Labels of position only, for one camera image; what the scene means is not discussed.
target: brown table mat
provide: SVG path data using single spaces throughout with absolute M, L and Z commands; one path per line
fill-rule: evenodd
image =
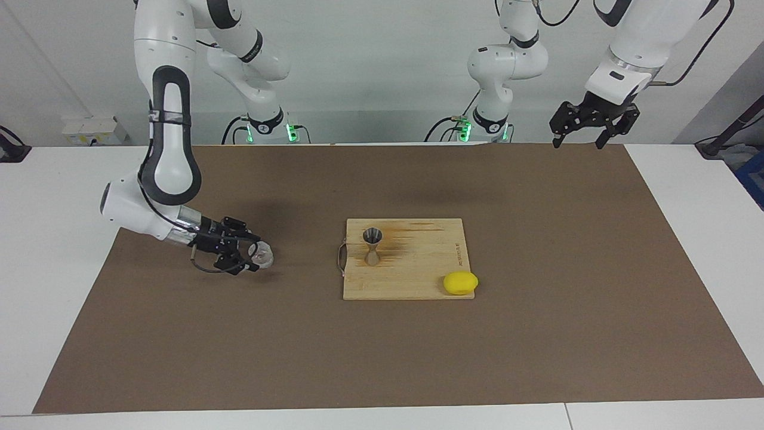
M 195 152 L 190 206 L 276 265 L 207 275 L 122 230 L 35 413 L 764 396 L 621 146 Z M 476 299 L 343 301 L 353 217 L 463 218 Z

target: white table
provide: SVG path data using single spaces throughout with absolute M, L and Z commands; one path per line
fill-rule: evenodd
M 764 380 L 764 213 L 723 162 L 691 146 L 627 149 Z M 26 416 L 117 233 L 98 212 L 103 187 L 144 152 L 36 148 L 0 165 L 0 429 L 764 428 L 764 399 Z

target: wooden cutting board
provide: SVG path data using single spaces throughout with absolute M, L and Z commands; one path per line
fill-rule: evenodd
M 369 248 L 366 229 L 376 227 L 383 238 L 377 247 L 379 264 L 365 262 Z M 345 300 L 469 300 L 450 295 L 443 278 L 470 272 L 465 229 L 461 219 L 348 220 L 348 259 L 345 265 Z

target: white wall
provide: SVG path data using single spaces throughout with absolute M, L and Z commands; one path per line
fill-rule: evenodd
M 598 4 L 606 8 L 612 1 Z M 266 37 L 290 52 L 292 73 L 277 89 L 315 142 L 421 141 L 435 120 L 461 113 L 474 95 L 477 85 L 466 70 L 471 50 L 507 40 L 486 0 L 244 3 Z M 543 8 L 555 19 L 571 3 L 547 0 Z M 132 2 L 0 0 L 4 5 L 12 16 L 0 22 L 0 123 L 32 145 L 63 145 L 60 116 L 116 115 L 135 142 L 145 143 L 147 94 L 134 69 Z M 683 71 L 725 7 L 723 0 L 695 27 L 662 79 Z M 6 23 L 14 17 L 21 25 L 15 33 L 29 35 L 23 44 Z M 541 32 L 550 67 L 542 77 L 513 85 L 516 142 L 550 140 L 549 117 L 562 101 L 581 100 L 613 30 L 584 1 L 568 23 Z M 211 40 L 204 31 L 199 36 Z M 762 40 L 764 2 L 738 2 L 681 86 L 650 89 L 637 99 L 643 116 L 621 140 L 672 142 Z M 28 45 L 39 47 L 42 58 L 35 60 Z M 196 144 L 218 142 L 228 120 L 244 109 L 236 92 L 206 67 L 202 49 L 193 82 Z M 51 69 L 42 71 L 39 63 Z M 596 134 L 570 140 L 590 141 Z
M 691 144 L 719 135 L 764 94 L 764 43 L 740 66 L 674 143 Z M 754 116 L 759 118 L 764 112 Z M 764 121 L 741 130 L 730 143 L 764 143 Z

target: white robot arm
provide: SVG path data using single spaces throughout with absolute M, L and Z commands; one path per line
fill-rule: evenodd
M 135 63 L 150 97 L 150 144 L 137 171 L 106 186 L 101 213 L 136 233 L 191 246 L 191 261 L 205 272 L 236 275 L 265 269 L 273 264 L 273 253 L 247 230 L 246 223 L 228 217 L 216 222 L 183 206 L 196 196 L 202 183 L 191 149 L 197 28 L 208 28 L 218 40 L 221 49 L 210 55 L 210 63 L 251 101 L 251 120 L 280 124 L 281 110 L 274 108 L 275 95 L 267 81 L 284 79 L 289 62 L 265 43 L 256 28 L 241 21 L 239 0 L 136 1 Z M 238 79 L 246 75 L 246 69 L 252 69 L 259 80 Z M 251 244 L 246 257 L 239 252 L 240 243 Z M 216 270 L 197 265 L 196 250 L 216 254 Z
M 478 48 L 468 61 L 470 76 L 480 85 L 477 107 L 470 114 L 474 141 L 496 141 L 503 135 L 513 99 L 509 81 L 537 77 L 549 63 L 530 0 L 504 1 L 499 22 L 510 42 Z
M 564 102 L 549 125 L 560 146 L 565 136 L 584 127 L 604 127 L 597 139 L 603 148 L 625 135 L 639 117 L 633 103 L 682 41 L 717 0 L 617 0 L 613 9 L 597 13 L 616 28 L 605 58 L 586 82 L 583 102 Z

